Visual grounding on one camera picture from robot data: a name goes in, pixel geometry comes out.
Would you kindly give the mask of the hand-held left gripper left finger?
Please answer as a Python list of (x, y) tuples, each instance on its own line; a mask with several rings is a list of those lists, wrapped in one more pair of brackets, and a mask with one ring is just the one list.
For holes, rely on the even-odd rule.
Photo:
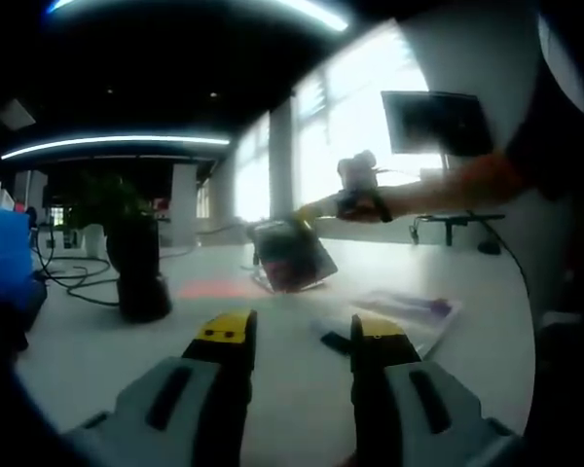
[(66, 439), (88, 466), (237, 466), (256, 331), (253, 309), (214, 317)]

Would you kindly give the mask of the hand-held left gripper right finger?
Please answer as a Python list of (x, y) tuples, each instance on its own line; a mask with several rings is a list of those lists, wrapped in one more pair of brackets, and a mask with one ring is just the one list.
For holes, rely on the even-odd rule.
[(478, 397), (419, 357), (396, 323), (355, 314), (351, 402), (359, 466), (515, 466), (522, 438), (482, 415)]

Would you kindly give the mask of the person's right hand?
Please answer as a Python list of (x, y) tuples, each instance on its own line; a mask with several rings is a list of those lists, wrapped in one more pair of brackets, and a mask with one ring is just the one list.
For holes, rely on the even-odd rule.
[(341, 190), (336, 196), (337, 217), (342, 220), (390, 223), (393, 216), (378, 189)]

